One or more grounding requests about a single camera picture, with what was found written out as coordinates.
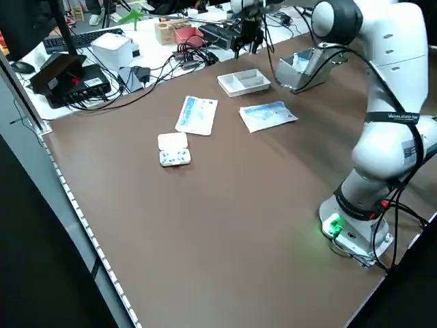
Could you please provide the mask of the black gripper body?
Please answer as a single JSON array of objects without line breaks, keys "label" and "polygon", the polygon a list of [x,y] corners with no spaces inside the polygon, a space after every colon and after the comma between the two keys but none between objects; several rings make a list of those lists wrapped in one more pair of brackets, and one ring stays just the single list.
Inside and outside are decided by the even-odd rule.
[{"label": "black gripper body", "polygon": [[241,12],[240,37],[242,40],[263,40],[263,12]]}]

